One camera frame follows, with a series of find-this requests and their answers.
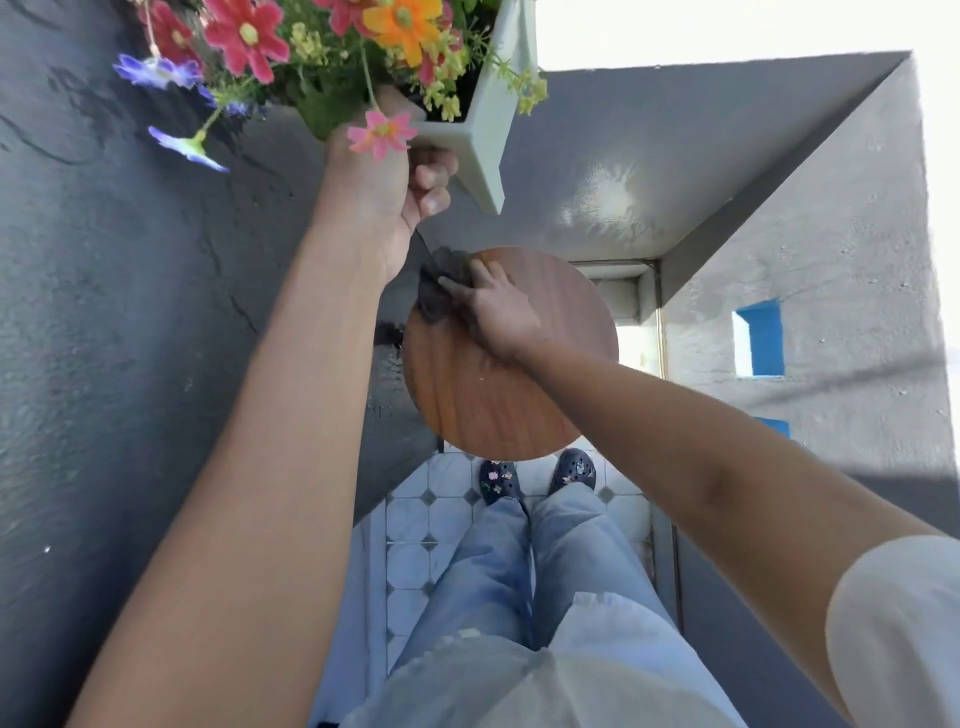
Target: gray wall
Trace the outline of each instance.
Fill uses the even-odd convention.
[[[831,465],[960,532],[913,61],[720,243],[692,279],[663,262],[669,377],[788,421]],[[732,311],[774,298],[786,377],[738,379]],[[685,539],[680,570],[685,634],[749,725],[845,724]]]
[[[209,144],[228,176],[160,149],[147,125],[191,133],[201,116],[195,94],[113,72],[118,52],[142,52],[130,10],[0,3],[5,728],[62,723],[219,433],[322,172],[320,146],[283,114]],[[384,297],[388,334],[414,299],[406,280]],[[436,443],[383,338],[360,512]]]

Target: wooden tray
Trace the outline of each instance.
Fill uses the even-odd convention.
[[[611,313],[580,271],[527,248],[492,248],[477,255],[503,266],[529,297],[547,336],[617,360]],[[533,460],[580,436],[530,377],[481,349],[459,316],[431,327],[414,308],[403,339],[403,368],[427,425],[464,452],[490,460]]]

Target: orange flower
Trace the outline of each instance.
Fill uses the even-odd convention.
[[[384,48],[399,46],[407,65],[417,68],[423,61],[420,47],[440,37],[434,20],[444,12],[443,0],[386,0],[363,11],[363,24]]]

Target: textured wall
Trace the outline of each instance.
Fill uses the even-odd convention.
[[[128,9],[0,2],[5,728],[61,723],[224,422],[322,170],[283,114],[209,144],[228,176],[156,146],[148,124],[189,133],[199,116],[110,68],[135,47]],[[375,349],[358,511],[435,444],[396,351]]]
[[[679,287],[667,361],[671,379],[788,421],[827,462],[957,534],[917,95],[906,61],[692,279],[674,285],[682,266],[664,261],[664,288]],[[773,298],[786,377],[737,379],[731,312]],[[845,725],[686,540],[680,558],[685,633],[747,723]]]
[[[427,221],[431,248],[530,246],[567,260],[663,255],[902,54],[549,74],[514,120],[507,201],[465,195]]]

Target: flower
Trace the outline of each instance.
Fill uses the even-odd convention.
[[[154,40],[160,55],[174,63],[196,61],[200,68],[200,56],[190,45],[193,31],[180,20],[163,0],[155,0],[150,6],[150,20],[154,27]],[[140,10],[140,22],[146,25],[147,14]]]
[[[417,130],[410,128],[410,114],[399,113],[388,119],[383,111],[371,109],[367,111],[367,128],[350,127],[347,137],[353,144],[353,152],[373,152],[373,158],[380,161],[387,156],[389,149],[402,152],[410,149],[407,141],[417,135]]]
[[[424,86],[429,86],[438,78],[458,79],[467,71],[461,56],[464,51],[463,34],[452,28],[441,31],[437,42],[427,49],[427,57],[420,64],[417,77]]]
[[[233,99],[225,103],[217,101],[217,97],[213,92],[204,85],[200,86],[197,90],[200,91],[200,95],[206,99],[206,104],[211,109],[219,109],[220,106],[223,106],[224,113],[227,116],[250,116],[253,111],[253,104],[246,101],[240,101],[238,99]]]
[[[285,63],[290,46],[276,35],[283,20],[280,6],[268,0],[257,5],[252,0],[205,0],[213,19],[206,26],[206,42],[224,52],[227,70],[240,76],[250,65],[262,84],[274,80],[274,69],[267,58]]]
[[[215,169],[217,172],[229,172],[224,165],[218,164],[206,155],[206,152],[204,151],[206,132],[203,130],[200,130],[189,139],[171,136],[168,133],[162,132],[157,127],[150,127],[148,131],[150,132],[150,136],[156,139],[161,147],[166,147],[167,149],[172,149],[174,152],[179,152],[190,161],[195,161],[198,164],[209,167],[210,169]]]
[[[373,5],[373,0],[313,0],[318,8],[329,8],[330,30],[338,36],[345,36],[350,25],[361,36],[370,37],[371,32],[363,24],[363,11]]]
[[[423,44],[436,42],[440,29],[431,22],[441,17],[442,0],[391,0],[363,11],[363,22],[375,33],[377,44],[403,49],[407,64],[417,68],[423,61]]]
[[[133,56],[120,54],[120,62],[113,65],[120,77],[132,84],[166,88],[171,82],[183,88],[193,88],[204,77],[196,61],[177,65],[168,59],[148,58],[138,61]]]
[[[460,115],[460,98],[457,96],[447,96],[441,102],[440,117],[443,121],[453,121]]]

